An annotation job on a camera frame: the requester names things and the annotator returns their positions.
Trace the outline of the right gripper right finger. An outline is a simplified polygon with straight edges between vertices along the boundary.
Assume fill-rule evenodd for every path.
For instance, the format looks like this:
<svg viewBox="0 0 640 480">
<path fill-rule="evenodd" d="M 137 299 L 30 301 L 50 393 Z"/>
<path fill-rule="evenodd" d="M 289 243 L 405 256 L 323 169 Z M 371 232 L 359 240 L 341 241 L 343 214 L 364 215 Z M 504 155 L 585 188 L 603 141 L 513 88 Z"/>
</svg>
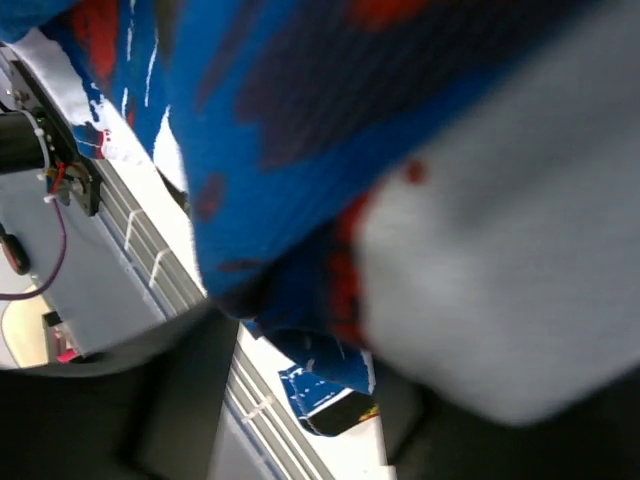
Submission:
<svg viewBox="0 0 640 480">
<path fill-rule="evenodd" d="M 558 415 L 501 426 L 439 398 L 381 362 L 374 397 L 399 479 L 636 479 L 639 373 Z"/>
</svg>

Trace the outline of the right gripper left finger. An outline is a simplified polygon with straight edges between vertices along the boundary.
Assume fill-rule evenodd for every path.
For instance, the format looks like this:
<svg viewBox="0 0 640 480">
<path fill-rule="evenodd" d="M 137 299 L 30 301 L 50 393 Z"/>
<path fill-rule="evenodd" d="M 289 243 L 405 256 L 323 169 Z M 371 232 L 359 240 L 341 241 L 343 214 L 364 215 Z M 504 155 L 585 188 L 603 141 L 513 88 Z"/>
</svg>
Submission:
<svg viewBox="0 0 640 480">
<path fill-rule="evenodd" d="M 135 465 L 134 442 L 178 334 L 151 330 L 87 362 L 3 370 L 2 478 L 159 479 Z"/>
</svg>

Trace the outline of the blue white red patterned trousers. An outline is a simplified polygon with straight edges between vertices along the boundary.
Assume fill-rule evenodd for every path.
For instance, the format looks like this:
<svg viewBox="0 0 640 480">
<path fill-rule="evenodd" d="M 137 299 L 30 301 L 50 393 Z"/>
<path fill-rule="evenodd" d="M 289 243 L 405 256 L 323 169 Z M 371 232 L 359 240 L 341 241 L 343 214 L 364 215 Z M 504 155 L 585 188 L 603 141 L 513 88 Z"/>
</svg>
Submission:
<svg viewBox="0 0 640 480">
<path fill-rule="evenodd" d="M 355 228 L 375 182 L 581 1 L 5 1 L 1 37 L 73 89 L 76 146 L 105 103 L 186 161 L 204 284 L 298 367 L 305 416 L 370 394 Z"/>
</svg>

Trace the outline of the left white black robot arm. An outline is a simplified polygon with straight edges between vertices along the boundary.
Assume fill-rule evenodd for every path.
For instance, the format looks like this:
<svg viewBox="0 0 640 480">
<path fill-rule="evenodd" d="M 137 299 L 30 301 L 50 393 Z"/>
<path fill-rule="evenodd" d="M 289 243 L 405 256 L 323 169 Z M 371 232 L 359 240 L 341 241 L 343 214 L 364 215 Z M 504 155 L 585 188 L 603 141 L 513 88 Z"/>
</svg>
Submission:
<svg viewBox="0 0 640 480">
<path fill-rule="evenodd" d="M 201 282 L 361 392 L 539 421 L 639 364 L 635 1 L 5 1 L 79 149 L 168 129 Z"/>
</svg>

